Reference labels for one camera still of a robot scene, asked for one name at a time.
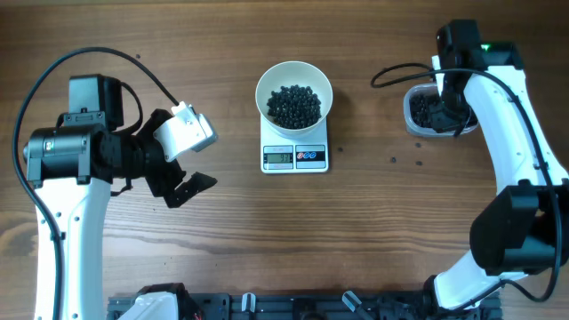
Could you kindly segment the black beans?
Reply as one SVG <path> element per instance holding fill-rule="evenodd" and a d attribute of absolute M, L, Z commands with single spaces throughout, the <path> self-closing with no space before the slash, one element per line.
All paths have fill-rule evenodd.
<path fill-rule="evenodd" d="M 267 101 L 268 116 L 279 127 L 299 130 L 316 124 L 323 116 L 322 102 L 310 86 L 281 86 Z"/>

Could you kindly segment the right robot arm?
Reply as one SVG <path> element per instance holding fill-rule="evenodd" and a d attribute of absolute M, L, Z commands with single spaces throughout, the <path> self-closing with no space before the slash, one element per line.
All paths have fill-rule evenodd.
<path fill-rule="evenodd" d="M 477 118 L 497 191 L 471 225 L 469 251 L 430 278 L 429 314 L 462 316 L 505 285 L 548 300 L 568 261 L 568 173 L 534 114 L 519 52 L 483 42 L 474 20 L 452 20 L 437 31 L 433 65 L 443 114 Z"/>

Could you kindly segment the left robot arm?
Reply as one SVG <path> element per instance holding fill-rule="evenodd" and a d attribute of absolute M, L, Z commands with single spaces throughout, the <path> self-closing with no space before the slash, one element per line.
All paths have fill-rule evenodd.
<path fill-rule="evenodd" d="M 27 181 L 47 209 L 37 215 L 37 318 L 104 318 L 102 237 L 115 179 L 126 189 L 144 179 L 170 208 L 217 182 L 188 176 L 177 161 L 218 139 L 207 117 L 179 102 L 125 127 L 127 87 L 110 76 L 71 77 L 68 112 L 55 127 L 35 130 L 24 148 Z"/>

